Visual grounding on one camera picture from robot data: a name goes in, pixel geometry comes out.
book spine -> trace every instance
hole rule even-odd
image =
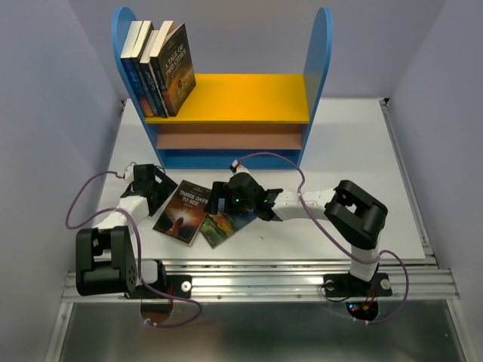
[[[141,109],[144,112],[144,117],[152,117],[153,113],[151,110],[151,106],[149,105],[148,99],[146,98],[143,86],[139,80],[139,76],[132,60],[121,59],[121,62],[128,76],[129,83],[131,83],[131,86],[133,88],[134,95],[136,96],[137,101],[141,105]]]
[[[161,96],[161,92],[158,89],[158,85],[156,83],[154,73],[152,72],[151,66],[147,63],[140,64],[141,70],[143,71],[144,79],[146,79],[146,85],[149,88],[149,92],[151,92],[151,97],[156,104],[156,108],[158,109],[159,115],[163,118],[168,117],[168,111],[166,109],[165,102]]]
[[[137,74],[139,75],[139,79],[141,80],[141,84],[143,86],[143,91],[148,99],[149,106],[151,107],[152,113],[155,117],[159,117],[159,111],[156,107],[154,99],[152,98],[151,92],[149,91],[149,87],[146,83],[146,79],[144,78],[143,70],[141,69],[141,65],[139,64],[139,60],[133,60],[134,67],[137,70]]]
[[[152,70],[154,70],[155,79],[158,82],[158,85],[160,86],[159,90],[161,91],[163,100],[165,101],[168,114],[174,117],[176,113],[173,108],[173,103],[171,102],[171,99],[169,97],[168,88],[166,87],[166,82],[163,78],[163,73],[161,71],[161,64],[159,63],[159,60],[157,58],[151,59],[150,64],[151,64]]]

yellow shelf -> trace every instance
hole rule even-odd
[[[176,117],[149,124],[195,122],[309,123],[302,74],[196,74]]]

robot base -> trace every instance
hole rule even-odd
[[[192,277],[191,275],[167,275],[165,266],[161,260],[158,263],[158,280],[150,286],[160,292],[181,298],[191,298]],[[140,285],[130,293],[125,293],[126,299],[165,299],[144,286]]]
[[[324,291],[328,298],[366,297],[374,290],[377,297],[392,295],[386,273],[376,273],[370,282],[361,281],[351,274],[324,275]]]

blue side panel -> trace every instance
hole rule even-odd
[[[169,149],[158,150],[168,169],[226,170],[235,159],[262,149]],[[296,163],[299,150],[270,150]],[[292,170],[293,167],[277,157],[256,156],[243,161],[243,165],[258,170]]]
[[[137,114],[141,122],[143,123],[144,129],[148,135],[149,140],[151,141],[151,145],[156,151],[156,142],[158,139],[158,133],[155,133],[157,127],[151,127],[150,125],[146,124],[144,121],[144,112],[141,109],[141,105],[139,104],[136,94],[131,86],[131,83],[128,80],[128,75],[121,63],[121,52],[122,48],[124,47],[124,42],[126,41],[126,37],[128,36],[129,27],[131,26],[131,22],[136,20],[136,16],[132,12],[132,10],[126,6],[120,7],[115,9],[114,17],[112,18],[111,24],[111,36],[112,36],[112,48],[114,50],[114,60],[115,64],[118,67],[119,74],[121,75],[121,79],[124,82],[124,86],[126,90],[128,90],[129,97],[133,101],[134,108],[136,108]],[[164,164],[161,158],[158,155],[159,162]]]
[[[298,164],[302,161],[310,129],[317,111],[318,102],[322,96],[325,79],[329,71],[332,53],[332,14],[329,8],[320,8],[315,16],[312,34],[310,36],[309,51],[305,67],[303,68],[303,80],[305,82],[305,92],[307,96],[307,106],[309,107],[309,124],[303,135],[302,151]]]

cable connector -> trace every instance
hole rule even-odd
[[[250,174],[250,171],[248,171],[248,169],[245,166],[240,164],[240,162],[238,162],[238,160],[234,160],[232,165],[229,167],[229,169],[230,169],[230,171],[232,171],[232,173],[234,175],[236,175],[237,173],[241,173],[241,172],[245,172],[245,173]]]
[[[134,166],[136,166],[137,163],[136,162],[131,162],[124,170],[124,175],[123,175],[123,179],[127,182],[127,183],[132,183],[134,181]]]

